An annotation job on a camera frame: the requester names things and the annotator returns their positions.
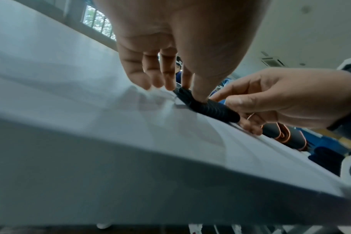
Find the black rubber grip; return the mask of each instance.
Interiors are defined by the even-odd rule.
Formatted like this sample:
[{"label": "black rubber grip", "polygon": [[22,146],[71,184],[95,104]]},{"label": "black rubber grip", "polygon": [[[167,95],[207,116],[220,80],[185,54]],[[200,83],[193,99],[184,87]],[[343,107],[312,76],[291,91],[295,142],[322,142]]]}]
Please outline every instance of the black rubber grip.
[{"label": "black rubber grip", "polygon": [[207,103],[198,102],[192,97],[191,91],[184,88],[177,87],[174,90],[174,93],[181,101],[184,102],[184,104],[197,113],[226,123],[237,123],[240,121],[240,115],[228,108],[226,105],[210,99]]}]

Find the window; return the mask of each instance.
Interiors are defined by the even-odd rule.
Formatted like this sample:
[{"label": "window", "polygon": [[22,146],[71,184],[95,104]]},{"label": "window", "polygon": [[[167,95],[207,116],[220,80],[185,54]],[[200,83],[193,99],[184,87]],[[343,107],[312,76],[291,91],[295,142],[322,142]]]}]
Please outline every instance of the window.
[{"label": "window", "polygon": [[87,5],[84,13],[83,24],[99,31],[103,35],[110,37],[116,41],[115,34],[113,33],[113,27],[108,18],[99,10]]}]

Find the white ceiling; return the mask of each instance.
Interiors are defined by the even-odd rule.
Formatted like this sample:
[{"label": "white ceiling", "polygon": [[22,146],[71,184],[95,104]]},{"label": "white ceiling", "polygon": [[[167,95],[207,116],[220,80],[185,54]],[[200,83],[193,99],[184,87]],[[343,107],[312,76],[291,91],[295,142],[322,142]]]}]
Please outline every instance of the white ceiling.
[{"label": "white ceiling", "polygon": [[[308,13],[302,12],[304,6],[310,8]],[[336,68],[351,57],[351,0],[274,0],[232,75],[266,68],[261,51],[288,67]]]}]

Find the air conditioner vent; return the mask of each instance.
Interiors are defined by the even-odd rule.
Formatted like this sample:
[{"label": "air conditioner vent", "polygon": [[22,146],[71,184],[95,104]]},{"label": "air conditioner vent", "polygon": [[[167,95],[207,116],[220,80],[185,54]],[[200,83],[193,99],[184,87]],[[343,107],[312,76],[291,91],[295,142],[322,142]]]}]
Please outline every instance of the air conditioner vent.
[{"label": "air conditioner vent", "polygon": [[278,59],[278,57],[266,57],[266,58],[261,58],[261,61],[267,66],[267,67],[286,67],[285,64]]}]

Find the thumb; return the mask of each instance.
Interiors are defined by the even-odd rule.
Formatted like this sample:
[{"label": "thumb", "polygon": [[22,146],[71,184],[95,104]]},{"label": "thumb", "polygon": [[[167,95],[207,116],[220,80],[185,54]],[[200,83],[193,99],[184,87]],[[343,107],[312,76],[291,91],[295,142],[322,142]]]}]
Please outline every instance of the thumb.
[{"label": "thumb", "polygon": [[262,111],[274,111],[284,107],[280,93],[269,89],[260,93],[231,95],[224,103],[236,112],[254,113]]}]

